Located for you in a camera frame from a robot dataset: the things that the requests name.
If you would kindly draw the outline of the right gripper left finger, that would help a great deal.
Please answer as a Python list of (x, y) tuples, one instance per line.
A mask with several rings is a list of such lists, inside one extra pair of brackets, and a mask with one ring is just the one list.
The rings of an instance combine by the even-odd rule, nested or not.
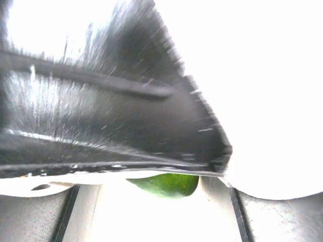
[(100, 185), (42, 197), (1, 195), (1, 241), (90, 241)]

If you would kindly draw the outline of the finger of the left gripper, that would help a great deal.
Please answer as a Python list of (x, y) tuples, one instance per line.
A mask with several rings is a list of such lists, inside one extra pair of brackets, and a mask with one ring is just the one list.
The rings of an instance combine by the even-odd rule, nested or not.
[(232, 146), (154, 1), (1, 1), (1, 177), (219, 176)]

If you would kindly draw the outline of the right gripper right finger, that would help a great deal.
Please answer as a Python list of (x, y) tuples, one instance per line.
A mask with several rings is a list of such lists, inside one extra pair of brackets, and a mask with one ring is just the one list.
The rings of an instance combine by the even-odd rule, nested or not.
[(322, 193), (291, 200), (266, 200), (203, 176), (200, 187), (219, 211), (213, 218), (219, 241), (322, 241)]

